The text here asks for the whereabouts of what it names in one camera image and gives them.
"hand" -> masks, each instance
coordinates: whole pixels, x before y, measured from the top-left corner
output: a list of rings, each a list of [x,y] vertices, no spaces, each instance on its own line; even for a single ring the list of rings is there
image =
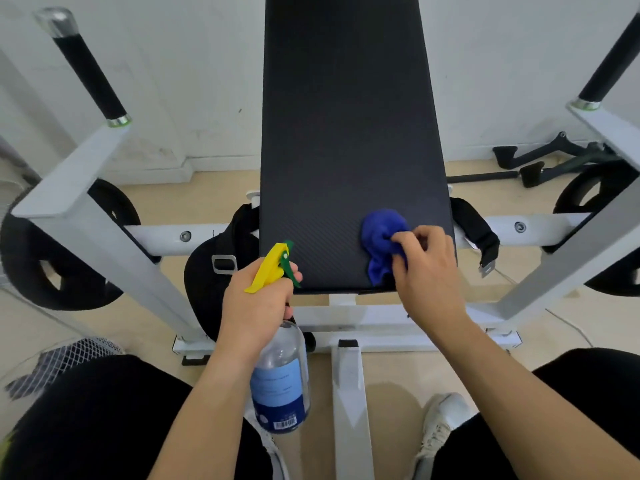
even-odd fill
[[[406,266],[401,256],[393,256],[393,272],[413,321],[428,333],[441,321],[466,316],[451,236],[442,227],[419,226],[413,232],[396,232],[391,240],[406,254]]]
[[[222,321],[216,343],[216,352],[233,355],[235,360],[253,366],[260,351],[273,338],[283,320],[293,316],[288,306],[293,295],[293,282],[280,278],[256,293],[245,293],[251,286],[264,258],[234,273],[222,302]],[[291,263],[298,281],[302,273]]]

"forearm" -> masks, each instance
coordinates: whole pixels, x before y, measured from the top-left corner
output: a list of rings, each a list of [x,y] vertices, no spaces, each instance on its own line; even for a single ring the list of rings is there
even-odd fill
[[[149,480],[234,477],[252,368],[214,352],[173,421]]]
[[[466,315],[426,331],[467,387],[519,478],[640,477],[640,461]]]

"shoelace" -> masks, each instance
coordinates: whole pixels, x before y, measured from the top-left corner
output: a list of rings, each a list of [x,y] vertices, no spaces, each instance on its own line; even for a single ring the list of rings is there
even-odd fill
[[[451,434],[451,428],[448,424],[439,423],[433,434],[427,439],[426,443],[422,443],[421,450],[432,450],[440,448]]]

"blue cloth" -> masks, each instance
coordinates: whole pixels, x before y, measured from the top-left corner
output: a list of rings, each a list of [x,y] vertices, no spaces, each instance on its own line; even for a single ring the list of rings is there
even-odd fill
[[[369,279],[373,286],[380,285],[382,277],[392,272],[392,255],[399,254],[406,259],[402,246],[397,242],[391,241],[393,234],[405,230],[409,230],[409,226],[404,217],[395,210],[376,210],[362,221],[360,240],[362,247],[371,256]]]

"blue bottle label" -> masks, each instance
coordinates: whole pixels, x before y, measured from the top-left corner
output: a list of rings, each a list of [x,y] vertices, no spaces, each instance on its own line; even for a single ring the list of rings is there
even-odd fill
[[[267,431],[288,433],[304,421],[306,413],[298,359],[275,369],[256,367],[250,384],[255,415]]]

